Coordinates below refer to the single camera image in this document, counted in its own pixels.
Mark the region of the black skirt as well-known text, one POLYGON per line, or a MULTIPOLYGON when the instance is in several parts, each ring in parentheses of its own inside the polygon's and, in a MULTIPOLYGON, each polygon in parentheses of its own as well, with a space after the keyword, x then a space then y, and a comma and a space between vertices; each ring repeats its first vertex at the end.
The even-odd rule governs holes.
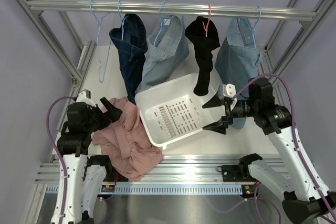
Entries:
POLYGON ((198 16, 185 30, 185 36, 194 46, 195 59, 199 67, 197 83, 194 88, 194 93, 197 96, 208 94, 210 72, 213 70, 212 51, 220 47, 215 24, 210 21, 206 38, 202 22, 207 23, 207 18, 198 16))

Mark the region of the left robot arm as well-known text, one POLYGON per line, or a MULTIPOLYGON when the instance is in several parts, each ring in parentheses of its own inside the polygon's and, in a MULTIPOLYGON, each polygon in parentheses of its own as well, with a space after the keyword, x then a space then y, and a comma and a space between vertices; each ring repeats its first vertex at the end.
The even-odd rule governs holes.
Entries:
POLYGON ((67 121, 54 144, 60 161, 57 202, 51 223, 93 223, 93 211, 103 181, 113 176, 107 155, 88 155, 92 133, 116 122, 122 111, 105 97, 102 111, 90 98, 77 97, 67 109, 67 121))

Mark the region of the pink skirt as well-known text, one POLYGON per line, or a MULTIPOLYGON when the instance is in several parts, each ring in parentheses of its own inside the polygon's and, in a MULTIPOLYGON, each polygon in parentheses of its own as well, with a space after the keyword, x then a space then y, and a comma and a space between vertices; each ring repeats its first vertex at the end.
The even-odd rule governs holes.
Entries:
POLYGON ((150 142, 136 105, 126 97, 112 98, 109 102, 122 114, 116 122, 96 131, 92 144, 100 146, 101 154, 110 157, 112 166, 122 176, 140 180, 160 163, 163 154, 150 142))

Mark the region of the pink wire hanger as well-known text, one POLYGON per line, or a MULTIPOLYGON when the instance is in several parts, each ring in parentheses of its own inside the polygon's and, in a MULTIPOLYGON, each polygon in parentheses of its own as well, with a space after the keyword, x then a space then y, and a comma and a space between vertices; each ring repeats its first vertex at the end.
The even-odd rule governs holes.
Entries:
POLYGON ((211 5, 211 3, 209 3, 208 4, 208 19, 207 19, 207 23, 202 22, 206 38, 207 38, 207 34, 208 34, 209 23, 211 21, 211 15, 212 15, 212 5, 211 5))

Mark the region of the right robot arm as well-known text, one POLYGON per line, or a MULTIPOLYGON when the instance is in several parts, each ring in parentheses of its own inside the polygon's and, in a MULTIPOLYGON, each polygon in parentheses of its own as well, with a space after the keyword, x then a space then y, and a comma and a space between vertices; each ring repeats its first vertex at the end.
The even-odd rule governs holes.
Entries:
POLYGON ((266 73, 252 78, 239 91, 233 84, 222 84, 202 107, 222 107, 225 114, 203 129, 226 134, 235 119, 253 118, 278 151, 290 180, 270 168, 256 153, 240 158, 229 176, 254 182, 257 187, 266 186, 281 201, 292 223, 326 219, 327 214, 334 217, 335 192, 319 176, 303 147, 294 107, 288 109, 275 103, 270 76, 266 73))

